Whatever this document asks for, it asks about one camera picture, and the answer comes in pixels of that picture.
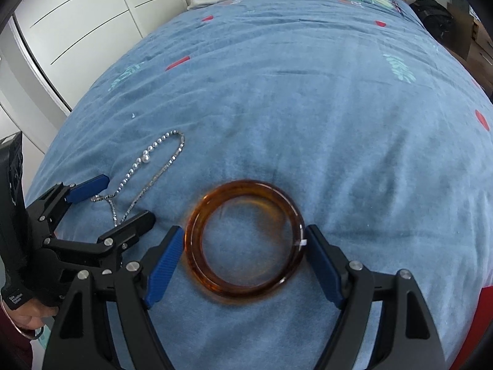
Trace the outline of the left hand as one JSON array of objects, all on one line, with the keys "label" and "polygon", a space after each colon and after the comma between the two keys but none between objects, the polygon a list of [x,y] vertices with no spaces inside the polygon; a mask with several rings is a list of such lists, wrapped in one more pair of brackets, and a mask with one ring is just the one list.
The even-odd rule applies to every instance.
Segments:
[{"label": "left hand", "polygon": [[43,335],[45,321],[58,314],[56,306],[45,306],[37,298],[30,299],[17,309],[11,309],[1,299],[1,328],[27,340],[37,340]]}]

